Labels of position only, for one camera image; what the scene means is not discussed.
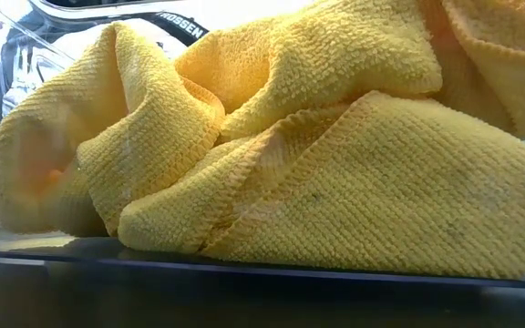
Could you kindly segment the yellow microfiber towel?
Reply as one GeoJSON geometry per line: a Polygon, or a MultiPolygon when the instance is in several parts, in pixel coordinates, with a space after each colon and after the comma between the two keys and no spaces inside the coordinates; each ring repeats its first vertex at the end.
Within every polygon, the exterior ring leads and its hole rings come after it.
{"type": "Polygon", "coordinates": [[[107,26],[0,123],[0,227],[115,235],[211,149],[224,108],[130,25],[107,26]]]}
{"type": "Polygon", "coordinates": [[[435,98],[525,139],[525,0],[418,0],[442,66],[435,98]]]}
{"type": "Polygon", "coordinates": [[[118,238],[227,261],[525,278],[525,143],[371,92],[211,149],[131,202],[118,238]]]}
{"type": "Polygon", "coordinates": [[[292,14],[211,31],[175,67],[225,107],[222,140],[368,91],[420,96],[442,85],[417,0],[315,0],[292,14]]]}

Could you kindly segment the clear plastic basket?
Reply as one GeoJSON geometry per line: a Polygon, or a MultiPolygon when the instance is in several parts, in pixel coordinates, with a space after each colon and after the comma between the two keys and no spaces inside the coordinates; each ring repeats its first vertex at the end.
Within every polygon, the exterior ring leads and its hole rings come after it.
{"type": "MultiPolygon", "coordinates": [[[[166,22],[160,17],[162,12],[193,21],[201,34],[212,28],[207,19],[198,16],[196,5],[178,8],[171,2],[142,2],[83,9],[51,5],[47,0],[0,0],[0,123],[19,101],[75,61],[71,48],[59,42],[63,36],[74,36],[119,19],[140,18],[156,25],[159,47],[186,47],[196,40],[196,36],[181,32],[166,22]]],[[[38,265],[52,261],[143,269],[525,289],[525,278],[467,278],[217,261],[172,252],[135,251],[115,237],[79,238],[60,231],[20,235],[5,231],[0,225],[0,263],[38,265]]]]}

